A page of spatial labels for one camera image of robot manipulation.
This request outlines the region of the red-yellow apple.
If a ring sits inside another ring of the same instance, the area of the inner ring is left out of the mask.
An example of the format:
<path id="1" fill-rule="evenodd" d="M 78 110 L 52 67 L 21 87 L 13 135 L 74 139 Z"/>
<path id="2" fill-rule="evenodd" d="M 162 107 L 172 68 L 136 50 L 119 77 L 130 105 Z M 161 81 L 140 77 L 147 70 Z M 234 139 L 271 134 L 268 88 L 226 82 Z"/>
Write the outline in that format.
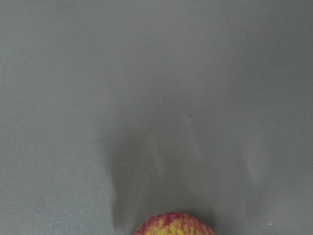
<path id="1" fill-rule="evenodd" d="M 181 212 L 155 215 L 146 220 L 134 235 L 214 235 L 213 230 L 197 218 Z"/>

